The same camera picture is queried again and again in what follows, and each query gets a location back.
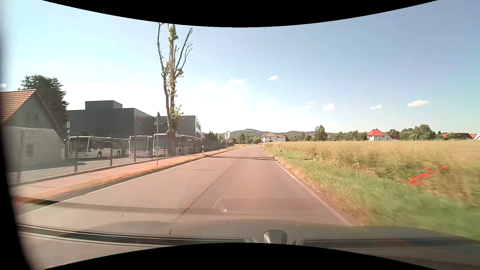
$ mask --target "tall bare tree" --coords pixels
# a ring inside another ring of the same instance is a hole
[[[177,130],[178,124],[182,118],[183,112],[180,111],[181,105],[175,105],[175,97],[177,97],[177,79],[183,77],[183,66],[187,61],[187,57],[192,50],[192,44],[187,44],[188,38],[193,32],[193,28],[190,28],[181,47],[180,55],[177,60],[177,52],[180,48],[177,48],[175,44],[176,40],[179,38],[177,35],[177,29],[175,25],[167,25],[169,37],[168,37],[168,61],[164,63],[164,58],[162,56],[162,51],[160,49],[160,28],[164,23],[158,23],[158,34],[156,37],[156,45],[158,49],[158,56],[160,57],[160,64],[162,67],[162,78],[163,78],[163,90],[165,93],[165,108],[167,109],[167,119],[168,119],[168,131],[166,135],[166,142],[168,141],[168,156],[175,156],[175,142],[173,138],[175,137],[175,131]]]

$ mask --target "bus windshield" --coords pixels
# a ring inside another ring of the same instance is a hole
[[[158,148],[165,148],[165,135],[155,135],[155,140],[153,141],[153,147],[156,148],[157,144],[156,141],[158,141]]]
[[[68,150],[69,151],[75,151],[75,144],[78,142],[77,147],[78,151],[87,151],[87,146],[88,146],[88,138],[82,138],[82,137],[71,137],[68,142]]]
[[[131,150],[148,150],[148,137],[131,137],[130,138]]]

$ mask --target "sidewalk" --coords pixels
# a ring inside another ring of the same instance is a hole
[[[210,151],[206,152],[205,154],[199,153],[161,159],[158,160],[158,165],[156,164],[156,160],[153,160],[116,168],[104,169],[96,172],[86,172],[38,183],[13,186],[10,188],[10,191],[15,204],[34,203],[74,191],[94,187],[99,184],[104,184],[145,172],[155,171],[175,164],[198,160],[230,150],[232,150],[232,148]]]
[[[137,158],[137,162],[151,161],[151,158]],[[84,162],[97,161],[96,163],[84,163]],[[9,183],[12,186],[23,185],[35,182],[41,182],[45,180],[51,180],[60,177],[66,177],[83,172],[93,172],[98,170],[104,170],[107,168],[114,168],[127,164],[134,164],[133,158],[113,159],[113,166],[110,166],[110,160],[82,160],[78,162],[77,172],[75,172],[75,165],[67,167],[57,167],[50,169],[40,169],[31,171],[20,172],[20,179],[18,179],[18,172],[9,172]]]

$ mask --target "articulated bus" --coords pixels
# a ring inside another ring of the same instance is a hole
[[[74,159],[76,150],[78,150],[79,159],[95,159],[101,157],[109,157],[110,153],[114,157],[127,156],[128,139],[92,136],[70,137],[68,139],[67,158]]]
[[[165,133],[155,134],[153,138],[153,156],[166,156],[168,147],[165,145]],[[177,155],[185,155],[191,153],[200,153],[202,151],[202,139],[186,136],[175,135],[175,152]]]
[[[130,136],[129,157],[150,158],[152,157],[152,146],[153,136]]]

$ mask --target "dark gray building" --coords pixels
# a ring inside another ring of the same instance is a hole
[[[167,117],[160,116],[160,120],[165,125],[165,130],[166,130]],[[202,126],[196,115],[184,115],[183,119],[180,120],[179,126],[177,127],[177,134],[193,136],[199,139],[204,138],[202,133]]]
[[[88,132],[98,137],[128,139],[134,135],[153,135],[156,119],[135,108],[123,108],[114,100],[85,101],[85,110],[68,110],[70,136]]]

